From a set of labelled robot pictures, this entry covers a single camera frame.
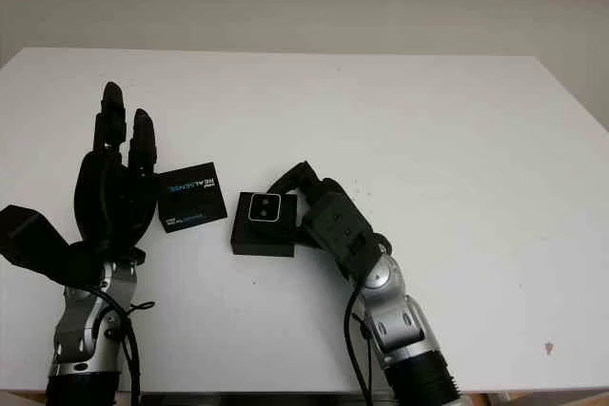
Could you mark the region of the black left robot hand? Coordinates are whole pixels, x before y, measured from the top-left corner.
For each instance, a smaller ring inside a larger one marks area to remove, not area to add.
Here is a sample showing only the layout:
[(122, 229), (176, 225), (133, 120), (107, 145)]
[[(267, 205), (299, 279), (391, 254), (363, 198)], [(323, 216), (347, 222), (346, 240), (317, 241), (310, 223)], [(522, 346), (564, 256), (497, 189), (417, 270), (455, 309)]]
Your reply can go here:
[(114, 82), (106, 83), (92, 150), (81, 162), (74, 195), (81, 237), (104, 258), (137, 265), (145, 261), (146, 253), (137, 244), (158, 202), (156, 162), (152, 119), (138, 108), (128, 140), (123, 91)]

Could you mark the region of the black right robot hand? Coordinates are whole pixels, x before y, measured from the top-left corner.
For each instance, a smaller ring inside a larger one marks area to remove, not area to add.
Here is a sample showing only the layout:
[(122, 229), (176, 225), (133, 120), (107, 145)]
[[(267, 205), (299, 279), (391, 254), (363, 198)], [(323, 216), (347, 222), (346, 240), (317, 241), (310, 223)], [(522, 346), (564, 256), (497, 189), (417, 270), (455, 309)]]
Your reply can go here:
[(363, 280), (357, 248), (353, 245), (361, 231), (361, 214), (336, 181), (319, 179), (308, 162), (300, 162), (269, 191), (273, 194), (301, 192), (308, 210), (292, 232), (291, 239), (329, 252), (346, 278), (356, 283)]

